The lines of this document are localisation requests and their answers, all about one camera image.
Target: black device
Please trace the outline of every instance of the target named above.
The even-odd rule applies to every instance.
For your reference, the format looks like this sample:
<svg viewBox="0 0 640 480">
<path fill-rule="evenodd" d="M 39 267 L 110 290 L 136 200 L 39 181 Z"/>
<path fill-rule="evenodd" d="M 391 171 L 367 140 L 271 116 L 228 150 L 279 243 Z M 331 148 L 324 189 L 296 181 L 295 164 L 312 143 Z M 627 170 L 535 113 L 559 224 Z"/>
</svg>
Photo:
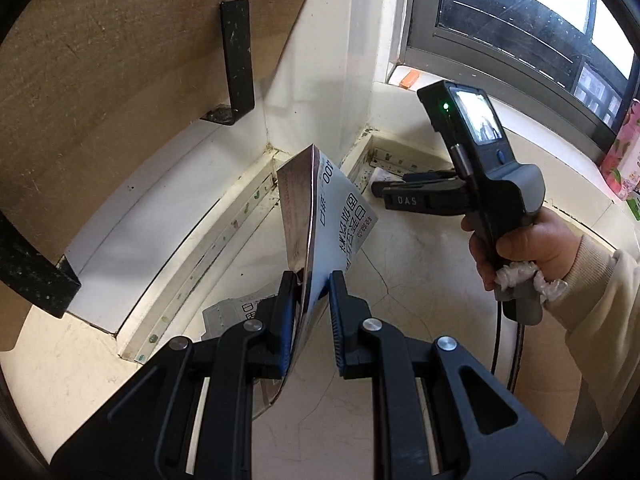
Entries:
<svg viewBox="0 0 640 480">
<path fill-rule="evenodd" d="M 375 196 L 387 209 L 441 216 L 466 214 L 484 240 L 488 259 L 501 268 L 509 262 L 495 250 L 504 234 L 530 225 L 545 198 L 540 168 L 520 164 L 486 93 L 451 81 L 417 92 L 431 125 L 449 151 L 452 171 L 410 174 L 404 182 L 376 182 Z M 540 295 L 529 280 L 513 289 L 496 290 L 504 315 L 521 324 L 542 320 Z"/>
<path fill-rule="evenodd" d="M 339 270 L 328 289 L 340 375 L 372 381 L 376 480 L 575 477 L 564 447 L 457 341 L 407 338 L 372 318 Z M 255 319 L 212 340 L 171 339 L 55 453 L 56 480 L 250 480 L 254 380 L 285 376 L 299 295 L 287 271 Z M 186 461 L 205 377 L 191 475 Z M 436 476 L 417 380 L 430 409 Z"/>
</svg>

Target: black shelf bracket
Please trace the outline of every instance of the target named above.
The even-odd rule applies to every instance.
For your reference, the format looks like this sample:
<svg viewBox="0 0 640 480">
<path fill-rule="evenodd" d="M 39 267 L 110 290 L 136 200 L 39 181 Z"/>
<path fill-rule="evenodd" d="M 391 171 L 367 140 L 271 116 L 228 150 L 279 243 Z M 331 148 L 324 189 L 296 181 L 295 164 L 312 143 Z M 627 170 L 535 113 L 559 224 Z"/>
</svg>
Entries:
<svg viewBox="0 0 640 480">
<path fill-rule="evenodd" d="M 220 23 L 231 106 L 219 105 L 204 115 L 202 120 L 233 126 L 255 108 L 249 0 L 225 0 L 220 3 Z"/>
<path fill-rule="evenodd" d="M 0 212 L 0 280 L 57 318 L 66 312 L 80 281 L 63 256 L 52 264 Z"/>
</svg>

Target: hand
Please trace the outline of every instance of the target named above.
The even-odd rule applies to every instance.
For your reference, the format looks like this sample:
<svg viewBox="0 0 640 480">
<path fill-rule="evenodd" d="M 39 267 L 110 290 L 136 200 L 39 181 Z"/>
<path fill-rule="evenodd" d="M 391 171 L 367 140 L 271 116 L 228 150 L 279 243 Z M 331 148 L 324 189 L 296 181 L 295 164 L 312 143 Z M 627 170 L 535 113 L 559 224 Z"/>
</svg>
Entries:
<svg viewBox="0 0 640 480">
<path fill-rule="evenodd" d="M 467 217 L 462 219 L 462 229 L 474 229 Z M 513 262 L 532 261 L 542 271 L 548 282 L 564 278 L 574 265 L 582 237 L 574 234 L 554 212 L 543 207 L 533 224 L 521 227 L 500 238 L 495 249 L 498 254 Z M 484 242 L 473 234 L 469 251 L 476 261 L 484 290 L 494 290 L 495 269 L 487 260 Z"/>
</svg>

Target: crumpled plastic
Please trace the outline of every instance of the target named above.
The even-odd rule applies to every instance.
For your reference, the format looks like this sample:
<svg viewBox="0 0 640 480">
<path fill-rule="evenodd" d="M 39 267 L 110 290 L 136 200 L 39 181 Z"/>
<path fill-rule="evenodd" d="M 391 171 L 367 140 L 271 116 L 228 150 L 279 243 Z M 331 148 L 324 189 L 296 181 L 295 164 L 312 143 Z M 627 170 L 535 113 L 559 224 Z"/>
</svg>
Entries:
<svg viewBox="0 0 640 480">
<path fill-rule="evenodd" d="M 496 272 L 495 283 L 502 290 L 512 288 L 533 278 L 533 287 L 540 293 L 541 303 L 555 301 L 564 294 L 569 286 L 564 280 L 549 283 L 534 262 L 511 262 Z"/>
</svg>

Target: orange object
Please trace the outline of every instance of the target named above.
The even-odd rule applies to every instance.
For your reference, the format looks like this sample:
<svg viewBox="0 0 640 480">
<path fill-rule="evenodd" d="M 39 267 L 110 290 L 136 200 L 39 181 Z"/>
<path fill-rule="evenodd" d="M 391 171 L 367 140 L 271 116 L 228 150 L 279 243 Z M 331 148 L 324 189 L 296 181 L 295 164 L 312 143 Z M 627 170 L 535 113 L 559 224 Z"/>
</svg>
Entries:
<svg viewBox="0 0 640 480">
<path fill-rule="evenodd" d="M 414 85 L 416 81 L 418 81 L 419 77 L 420 77 L 420 72 L 418 72 L 417 70 L 411 69 L 411 72 L 409 72 L 406 76 L 402 78 L 402 81 L 400 82 L 400 85 L 399 85 L 400 88 L 404 88 L 408 90 Z"/>
</svg>

